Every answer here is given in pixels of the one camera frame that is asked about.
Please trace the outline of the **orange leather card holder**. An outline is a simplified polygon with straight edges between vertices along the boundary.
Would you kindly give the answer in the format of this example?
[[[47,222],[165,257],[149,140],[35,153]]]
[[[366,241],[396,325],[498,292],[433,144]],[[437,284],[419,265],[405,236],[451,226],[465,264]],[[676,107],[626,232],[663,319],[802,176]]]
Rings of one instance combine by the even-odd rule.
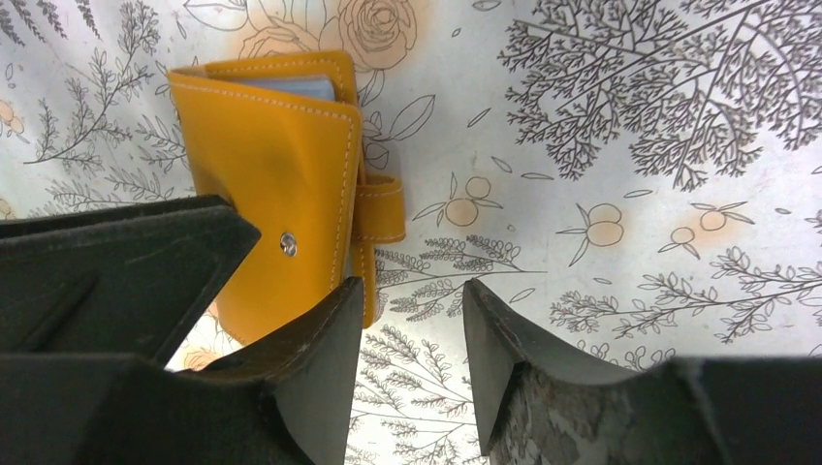
[[[375,249],[405,237],[404,198],[399,179],[366,170],[351,56],[212,62],[168,81],[197,193],[228,201],[261,235],[216,298],[221,327],[250,344],[350,276],[372,325]]]

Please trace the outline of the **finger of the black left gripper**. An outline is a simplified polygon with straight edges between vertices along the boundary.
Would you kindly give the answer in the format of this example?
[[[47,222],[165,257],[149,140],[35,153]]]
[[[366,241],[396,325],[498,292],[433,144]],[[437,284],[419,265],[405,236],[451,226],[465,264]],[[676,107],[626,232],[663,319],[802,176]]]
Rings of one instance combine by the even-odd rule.
[[[217,195],[205,195],[29,219],[3,220],[1,222],[1,238],[7,239],[28,234],[82,228],[107,222],[193,211],[214,206],[231,208],[231,204],[223,198]]]
[[[1,351],[166,363],[259,237],[214,206],[1,238]]]

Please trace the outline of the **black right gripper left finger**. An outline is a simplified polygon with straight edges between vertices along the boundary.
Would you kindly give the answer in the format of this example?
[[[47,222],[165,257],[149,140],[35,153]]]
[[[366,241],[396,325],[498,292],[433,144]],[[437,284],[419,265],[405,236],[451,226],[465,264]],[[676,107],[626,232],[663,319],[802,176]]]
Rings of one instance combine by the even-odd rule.
[[[185,464],[340,464],[344,460],[364,283],[349,277],[316,306],[194,375],[208,389],[195,401]]]

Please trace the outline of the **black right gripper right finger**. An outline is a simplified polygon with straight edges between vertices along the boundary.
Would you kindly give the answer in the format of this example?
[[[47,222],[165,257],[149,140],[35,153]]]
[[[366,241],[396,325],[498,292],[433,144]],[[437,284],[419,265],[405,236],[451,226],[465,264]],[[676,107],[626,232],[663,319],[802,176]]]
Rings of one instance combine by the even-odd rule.
[[[463,329],[481,453],[492,464],[633,464],[632,376],[465,282]]]

